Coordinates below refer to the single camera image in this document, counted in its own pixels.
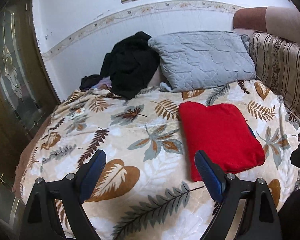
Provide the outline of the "large black garment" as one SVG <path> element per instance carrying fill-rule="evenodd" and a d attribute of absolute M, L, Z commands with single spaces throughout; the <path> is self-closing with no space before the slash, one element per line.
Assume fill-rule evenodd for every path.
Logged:
<path fill-rule="evenodd" d="M 111 80 L 111 92 L 132 99 L 147 87 L 160 63 L 159 54 L 148 46 L 143 31 L 125 38 L 104 57 L 100 75 Z"/>

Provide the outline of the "brown wooden glass door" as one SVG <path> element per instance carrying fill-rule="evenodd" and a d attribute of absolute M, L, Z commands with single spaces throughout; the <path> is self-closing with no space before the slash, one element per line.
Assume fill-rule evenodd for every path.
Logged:
<path fill-rule="evenodd" d="M 0 226 L 19 236 L 24 205 L 13 193 L 21 153 L 56 106 L 34 40 L 32 1 L 0 11 Z"/>

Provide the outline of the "red and blue sweater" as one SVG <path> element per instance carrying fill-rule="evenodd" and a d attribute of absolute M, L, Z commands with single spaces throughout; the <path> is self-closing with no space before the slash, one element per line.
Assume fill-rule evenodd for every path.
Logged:
<path fill-rule="evenodd" d="M 203 150 L 226 173 L 239 173 L 264 164 L 264 150 L 235 105 L 204 106 L 188 101 L 179 105 L 179 115 L 193 181 L 202 180 L 194 163 L 198 150 Z"/>

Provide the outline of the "small black garment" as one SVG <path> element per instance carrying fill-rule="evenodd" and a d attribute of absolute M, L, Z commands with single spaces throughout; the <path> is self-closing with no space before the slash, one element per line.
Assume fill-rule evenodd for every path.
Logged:
<path fill-rule="evenodd" d="M 99 74 L 85 76 L 81 79 L 81 84 L 79 86 L 79 89 L 81 91 L 89 90 L 94 85 L 97 85 L 101 80 L 102 80 L 102 76 Z"/>

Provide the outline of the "beige leaf-pattern blanket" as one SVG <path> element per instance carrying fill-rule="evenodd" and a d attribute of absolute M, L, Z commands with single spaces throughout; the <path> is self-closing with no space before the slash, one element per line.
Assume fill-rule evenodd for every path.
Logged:
<path fill-rule="evenodd" d="M 290 162 L 300 142 L 300 120 L 257 80 L 214 89 L 167 93 L 157 87 L 126 101 L 108 90 L 74 91 L 51 115 L 31 152 L 20 184 L 27 202 L 34 181 L 63 179 L 96 150 L 106 166 L 83 207 L 102 239 L 199 239 L 217 204 L 202 182 L 192 182 L 180 103 L 232 103 L 261 143 L 264 165 L 240 173 L 262 177 L 277 207 L 300 188 L 300 169 Z"/>

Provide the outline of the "purple cloth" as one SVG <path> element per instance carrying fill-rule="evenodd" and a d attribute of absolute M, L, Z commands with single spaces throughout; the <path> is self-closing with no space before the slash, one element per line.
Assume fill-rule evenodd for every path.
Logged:
<path fill-rule="evenodd" d="M 112 83 L 110 77 L 104 77 L 101 81 L 99 81 L 96 85 L 93 85 L 91 89 L 108 89 L 110 90 L 112 88 Z"/>

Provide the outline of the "grey quilted pillow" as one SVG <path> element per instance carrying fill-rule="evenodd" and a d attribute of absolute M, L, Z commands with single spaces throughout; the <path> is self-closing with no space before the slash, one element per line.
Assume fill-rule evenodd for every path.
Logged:
<path fill-rule="evenodd" d="M 232 31 L 191 31 L 152 37 L 148 46 L 160 56 L 165 92 L 221 87 L 256 78 L 249 36 Z"/>

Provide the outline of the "brown bed sheet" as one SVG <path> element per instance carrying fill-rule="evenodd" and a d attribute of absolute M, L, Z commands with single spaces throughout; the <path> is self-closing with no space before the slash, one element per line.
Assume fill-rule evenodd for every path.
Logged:
<path fill-rule="evenodd" d="M 19 164 L 17 165 L 16 170 L 15 170 L 14 184 L 12 186 L 12 192 L 19 199 L 21 198 L 21 193 L 20 193 L 21 178 L 27 167 L 28 161 L 31 156 L 31 152 L 34 149 L 39 138 L 43 135 L 44 131 L 46 130 L 46 127 L 50 124 L 50 122 L 51 122 L 51 115 L 49 115 L 46 118 L 46 120 L 43 122 L 42 126 L 40 126 L 40 128 L 39 128 L 38 132 L 36 133 L 36 135 L 34 136 L 34 138 L 25 147 L 25 149 L 23 150 L 23 152 L 20 155 Z"/>

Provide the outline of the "striped floral cushion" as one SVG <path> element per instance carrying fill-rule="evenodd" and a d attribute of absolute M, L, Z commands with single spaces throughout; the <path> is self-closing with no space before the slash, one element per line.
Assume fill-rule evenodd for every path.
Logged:
<path fill-rule="evenodd" d="M 255 32 L 249 53 L 257 78 L 281 95 L 286 106 L 300 118 L 300 44 Z"/>

